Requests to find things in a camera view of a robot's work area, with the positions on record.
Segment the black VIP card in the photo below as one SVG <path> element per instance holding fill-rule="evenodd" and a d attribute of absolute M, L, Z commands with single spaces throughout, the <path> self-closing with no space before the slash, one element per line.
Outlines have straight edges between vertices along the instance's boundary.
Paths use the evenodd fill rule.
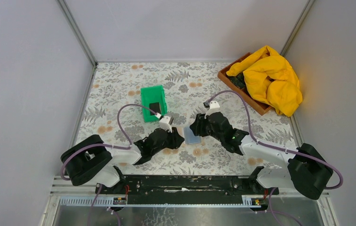
<path fill-rule="evenodd" d="M 161 114 L 161 105 L 160 102 L 150 103 L 149 108 L 151 109 L 150 114 L 156 115 L 157 113 Z"/>

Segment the green plastic bin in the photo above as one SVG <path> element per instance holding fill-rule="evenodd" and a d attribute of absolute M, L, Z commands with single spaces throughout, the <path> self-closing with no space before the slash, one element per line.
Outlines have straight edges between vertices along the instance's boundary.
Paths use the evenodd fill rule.
<path fill-rule="evenodd" d="M 166 96 L 163 86 L 141 88 L 142 105 L 161 115 L 167 114 Z"/>

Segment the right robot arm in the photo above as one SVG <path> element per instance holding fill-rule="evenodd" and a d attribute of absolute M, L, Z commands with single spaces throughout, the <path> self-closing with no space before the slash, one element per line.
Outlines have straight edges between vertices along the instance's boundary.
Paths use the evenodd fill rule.
<path fill-rule="evenodd" d="M 266 188 L 289 188 L 317 200 L 333 175 L 333 170 L 323 164 L 324 159 L 313 146 L 304 143 L 290 153 L 271 142 L 254 141 L 249 132 L 234 128 L 221 112 L 209 116 L 197 114 L 190 130 L 195 136 L 215 138 L 230 153 L 261 158 L 279 166 L 278 169 L 256 167 L 253 170 L 248 188 L 254 194 Z"/>

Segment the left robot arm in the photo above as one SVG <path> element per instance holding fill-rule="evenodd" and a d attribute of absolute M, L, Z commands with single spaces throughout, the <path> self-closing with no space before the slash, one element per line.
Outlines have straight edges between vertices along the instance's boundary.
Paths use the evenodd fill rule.
<path fill-rule="evenodd" d="M 73 186 L 96 182 L 117 194 L 124 189 L 118 164 L 142 165 L 166 148 L 178 149 L 183 142 L 176 127 L 172 131 L 157 128 L 131 146 L 106 144 L 98 134 L 91 135 L 61 155 L 60 174 Z"/>

